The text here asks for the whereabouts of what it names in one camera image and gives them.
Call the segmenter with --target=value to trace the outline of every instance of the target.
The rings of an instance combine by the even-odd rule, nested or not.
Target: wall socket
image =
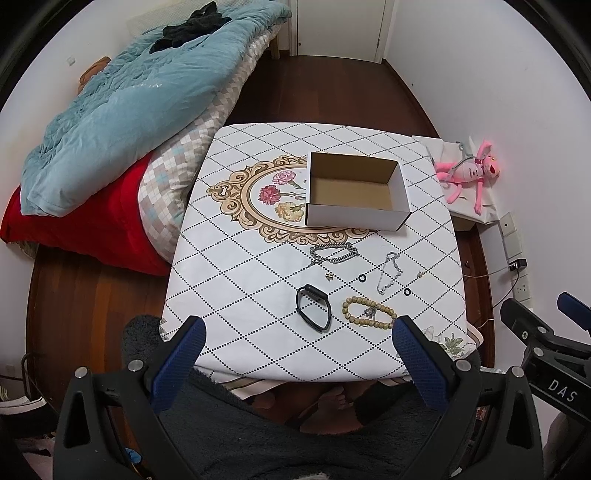
[[[517,283],[513,287],[513,298],[517,301],[525,301],[531,298],[530,282],[527,275],[519,277]]]

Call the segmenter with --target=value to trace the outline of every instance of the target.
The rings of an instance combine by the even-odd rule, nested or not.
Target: pink carnation print
[[[292,187],[296,189],[304,190],[300,187],[296,182],[294,182],[294,178],[296,177],[296,173],[292,170],[281,170],[275,173],[273,177],[273,183],[275,185],[286,185],[290,184]]]
[[[273,183],[275,185],[285,185],[286,183],[289,183],[291,180],[293,180],[295,177],[296,173],[294,171],[281,170],[275,173],[275,176],[273,177]]]
[[[274,185],[261,188],[259,200],[265,205],[273,205],[281,199],[281,192]]]

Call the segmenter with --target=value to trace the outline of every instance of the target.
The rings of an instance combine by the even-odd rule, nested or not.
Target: cable
[[[511,293],[511,292],[513,291],[513,289],[514,289],[514,288],[515,288],[515,286],[517,285],[517,282],[519,282],[519,270],[517,271],[517,278],[516,278],[516,279],[515,279],[515,281],[513,282],[513,285],[511,285],[511,289],[510,289],[510,290],[509,290],[507,293],[505,293],[505,296],[504,296],[503,298],[501,298],[501,299],[500,299],[498,302],[496,302],[496,303],[495,303],[495,304],[492,306],[491,310],[494,310],[496,307],[498,307],[498,306],[501,304],[501,302],[502,302],[503,300],[505,300],[505,299],[506,299],[506,298],[509,296],[509,293]],[[481,329],[482,327],[484,327],[484,325],[486,325],[486,324],[487,324],[489,321],[490,321],[490,319],[487,319],[487,320],[486,320],[486,322],[484,322],[484,323],[483,323],[482,325],[480,325],[479,327],[476,327],[476,329],[477,329],[477,330],[480,330],[480,329]]]
[[[490,277],[491,275],[494,275],[495,273],[502,272],[503,270],[508,270],[508,268],[509,268],[509,266],[503,267],[503,268],[500,268],[499,270],[494,271],[493,273],[487,273],[486,275],[476,275],[476,276],[474,276],[474,275],[464,275],[464,277],[466,277],[466,278],[484,278],[484,277]]]
[[[0,375],[0,378],[3,378],[5,380],[17,380],[19,382],[22,382],[24,380],[24,378],[9,377],[8,375]]]

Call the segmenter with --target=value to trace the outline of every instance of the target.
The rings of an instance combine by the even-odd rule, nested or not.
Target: white tablecloth
[[[400,162],[416,211],[398,232],[307,228],[303,220],[310,150],[374,155]],[[351,242],[359,256],[311,265],[310,246]],[[381,271],[403,274],[378,294]],[[343,251],[320,252],[339,257]],[[330,272],[334,279],[329,281]],[[358,277],[365,274],[367,280]],[[332,326],[318,333],[296,313],[296,289],[329,293]],[[411,294],[406,296],[404,289]],[[165,339],[189,315],[201,316],[206,371],[279,381],[354,381],[406,373],[391,331],[350,324],[341,308],[364,296],[409,315],[458,358],[476,348],[467,334],[462,269],[449,211],[427,150],[403,135],[324,124],[243,124],[219,130],[191,194],[168,284]],[[302,305],[319,323],[326,314]],[[361,306],[350,312],[360,316]],[[384,315],[377,320],[387,322]]]

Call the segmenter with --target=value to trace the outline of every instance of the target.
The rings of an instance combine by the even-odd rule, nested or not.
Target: floral medallion print
[[[267,242],[317,245],[369,234],[359,228],[306,226],[306,177],[305,157],[282,155],[231,173],[207,194],[221,203],[222,213],[247,230],[258,230]]]

